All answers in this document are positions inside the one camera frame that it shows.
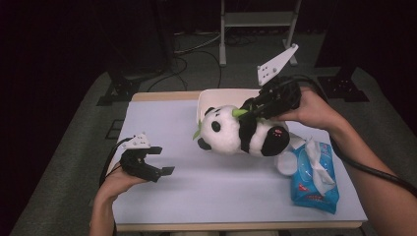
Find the white cloth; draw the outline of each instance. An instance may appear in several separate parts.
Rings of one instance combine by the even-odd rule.
[[[325,168],[320,164],[322,155],[320,144],[310,139],[306,142],[306,153],[309,156],[310,164],[313,168],[313,183],[319,193],[324,196],[327,191],[334,188],[335,183]]]

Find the human arm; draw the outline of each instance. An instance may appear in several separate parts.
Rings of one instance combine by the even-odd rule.
[[[300,107],[273,119],[298,121],[309,127],[326,130],[346,157],[394,175],[345,118],[310,88],[301,90]],[[346,165],[346,169],[362,206],[379,235],[413,235],[417,232],[417,199],[412,194],[350,165]]]
[[[112,235],[114,228],[113,202],[132,186],[146,180],[131,176],[117,163],[98,189],[92,207],[89,236]]]

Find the white mounting plate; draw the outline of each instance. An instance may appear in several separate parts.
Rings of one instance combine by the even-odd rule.
[[[145,133],[141,133],[138,136],[135,136],[130,141],[124,143],[122,145],[124,149],[144,149],[150,148],[150,142],[145,135]]]
[[[264,65],[258,67],[258,82],[260,86],[266,84],[270,79],[278,75],[285,64],[291,59],[295,51],[297,51],[298,45],[293,43],[291,47],[283,51],[281,54],[270,59]]]

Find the panda plush toy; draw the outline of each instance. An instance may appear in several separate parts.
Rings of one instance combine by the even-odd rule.
[[[240,119],[249,109],[248,102],[241,108],[233,105],[209,108],[199,124],[200,148],[222,154],[244,151],[252,156],[282,153],[290,142],[288,126],[264,118]]]

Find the white table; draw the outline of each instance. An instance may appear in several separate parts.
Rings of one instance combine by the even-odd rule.
[[[129,104],[119,140],[146,132],[162,154],[148,155],[155,167],[175,166],[157,183],[134,186],[114,203],[119,231],[265,230],[353,228],[367,217],[342,162],[333,154],[340,200],[336,214],[295,206],[290,179],[273,157],[222,156],[202,150],[197,130],[197,91],[137,93]],[[329,143],[324,131],[289,122],[292,133]],[[112,163],[120,159],[121,148]]]

